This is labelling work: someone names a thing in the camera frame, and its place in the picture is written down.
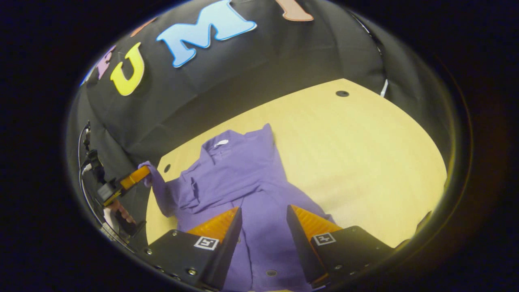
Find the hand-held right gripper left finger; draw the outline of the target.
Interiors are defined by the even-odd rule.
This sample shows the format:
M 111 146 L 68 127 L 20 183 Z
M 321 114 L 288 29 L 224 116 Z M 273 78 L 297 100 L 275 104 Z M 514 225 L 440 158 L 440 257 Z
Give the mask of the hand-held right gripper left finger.
M 234 207 L 189 231 L 167 231 L 137 256 L 174 281 L 218 292 L 225 284 L 241 229 L 242 209 Z

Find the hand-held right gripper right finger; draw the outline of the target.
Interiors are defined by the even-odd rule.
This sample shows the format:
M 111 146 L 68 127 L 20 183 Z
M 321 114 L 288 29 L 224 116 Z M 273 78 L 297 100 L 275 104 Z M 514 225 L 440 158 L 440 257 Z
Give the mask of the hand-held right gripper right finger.
M 306 282 L 313 288 L 348 285 L 395 252 L 359 226 L 342 228 L 295 205 L 287 207 L 287 223 Z

